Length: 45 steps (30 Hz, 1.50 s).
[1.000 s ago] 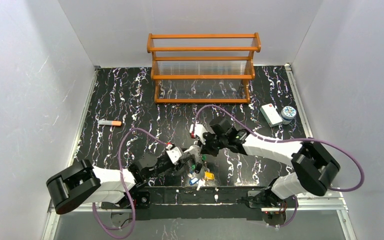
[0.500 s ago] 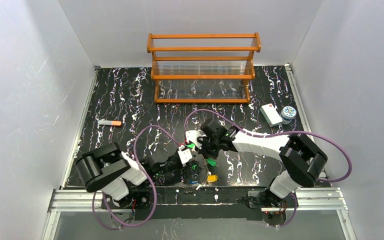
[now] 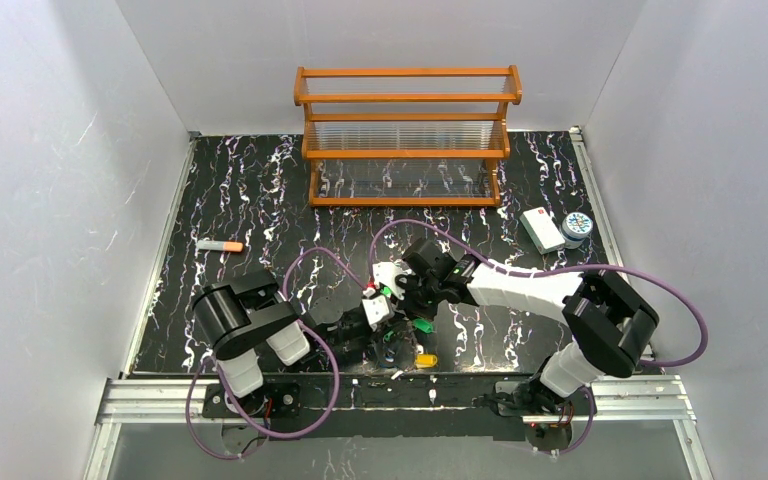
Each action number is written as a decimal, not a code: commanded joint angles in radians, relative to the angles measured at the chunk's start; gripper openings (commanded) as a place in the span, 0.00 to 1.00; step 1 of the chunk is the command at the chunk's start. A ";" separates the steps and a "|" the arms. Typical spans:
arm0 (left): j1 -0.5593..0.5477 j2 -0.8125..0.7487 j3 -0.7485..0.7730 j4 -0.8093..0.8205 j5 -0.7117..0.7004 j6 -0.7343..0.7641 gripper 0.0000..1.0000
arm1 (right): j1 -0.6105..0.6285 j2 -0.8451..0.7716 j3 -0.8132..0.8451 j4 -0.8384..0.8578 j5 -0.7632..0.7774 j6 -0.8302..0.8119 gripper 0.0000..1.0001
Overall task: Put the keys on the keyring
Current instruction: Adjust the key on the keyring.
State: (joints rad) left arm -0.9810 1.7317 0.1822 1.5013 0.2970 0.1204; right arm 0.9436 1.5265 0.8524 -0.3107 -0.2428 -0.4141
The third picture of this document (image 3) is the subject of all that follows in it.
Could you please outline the yellow key tag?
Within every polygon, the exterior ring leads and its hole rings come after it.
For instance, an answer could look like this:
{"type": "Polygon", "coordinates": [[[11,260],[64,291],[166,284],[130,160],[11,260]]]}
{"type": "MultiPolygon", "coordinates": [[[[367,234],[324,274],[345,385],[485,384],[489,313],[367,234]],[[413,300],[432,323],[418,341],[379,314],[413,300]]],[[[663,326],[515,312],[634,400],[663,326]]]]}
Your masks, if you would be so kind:
{"type": "Polygon", "coordinates": [[[418,369],[430,369],[438,365],[438,357],[434,354],[418,354],[415,357],[415,367],[418,369]]]}

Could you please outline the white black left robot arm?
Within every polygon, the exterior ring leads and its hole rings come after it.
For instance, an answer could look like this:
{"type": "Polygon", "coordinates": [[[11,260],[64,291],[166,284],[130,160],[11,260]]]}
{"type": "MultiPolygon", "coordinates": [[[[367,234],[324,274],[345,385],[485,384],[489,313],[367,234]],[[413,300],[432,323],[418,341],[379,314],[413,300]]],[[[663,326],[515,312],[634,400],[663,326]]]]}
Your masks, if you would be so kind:
{"type": "Polygon", "coordinates": [[[262,345],[285,366],[306,361],[317,343],[303,326],[328,344],[340,365],[371,359],[382,368],[406,370],[417,353],[409,320],[394,310],[388,297],[364,298],[341,313],[322,298],[302,314],[265,269],[202,287],[192,307],[218,369],[238,398],[264,384],[257,352],[262,345]]]}

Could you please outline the cluster of tagged keys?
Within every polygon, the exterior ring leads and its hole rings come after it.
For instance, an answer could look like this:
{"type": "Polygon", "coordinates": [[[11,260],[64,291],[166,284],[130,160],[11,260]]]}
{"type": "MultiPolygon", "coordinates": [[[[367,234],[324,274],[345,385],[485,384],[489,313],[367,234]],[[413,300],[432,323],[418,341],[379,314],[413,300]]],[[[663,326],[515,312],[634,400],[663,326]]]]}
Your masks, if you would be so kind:
{"type": "Polygon", "coordinates": [[[379,367],[405,372],[426,370],[415,367],[415,357],[418,354],[434,354],[431,347],[425,345],[434,332],[425,334],[416,330],[413,320],[391,322],[373,334],[372,348],[379,367]]]}

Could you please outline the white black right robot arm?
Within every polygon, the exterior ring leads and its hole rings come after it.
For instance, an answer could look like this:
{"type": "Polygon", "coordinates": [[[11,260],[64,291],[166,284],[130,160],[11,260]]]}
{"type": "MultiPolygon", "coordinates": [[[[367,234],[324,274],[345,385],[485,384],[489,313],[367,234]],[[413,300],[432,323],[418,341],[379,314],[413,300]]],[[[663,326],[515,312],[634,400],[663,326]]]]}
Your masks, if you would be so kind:
{"type": "Polygon", "coordinates": [[[511,413],[549,414],[603,376],[628,378],[640,364],[659,316],[617,272],[587,266],[556,273],[505,268],[466,254],[379,262],[373,279],[409,317],[433,319],[442,302],[524,311],[568,327],[571,342],[510,393],[482,403],[511,413]]]}

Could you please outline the green key tag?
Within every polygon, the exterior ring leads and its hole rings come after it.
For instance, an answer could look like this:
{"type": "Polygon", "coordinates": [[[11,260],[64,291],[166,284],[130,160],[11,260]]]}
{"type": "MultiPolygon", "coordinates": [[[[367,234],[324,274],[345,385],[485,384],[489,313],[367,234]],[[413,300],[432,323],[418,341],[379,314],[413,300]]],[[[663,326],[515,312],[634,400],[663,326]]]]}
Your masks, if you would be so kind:
{"type": "Polygon", "coordinates": [[[425,319],[415,319],[412,321],[412,325],[416,330],[419,330],[425,334],[430,334],[434,332],[434,326],[433,323],[425,320],[425,319]]]}

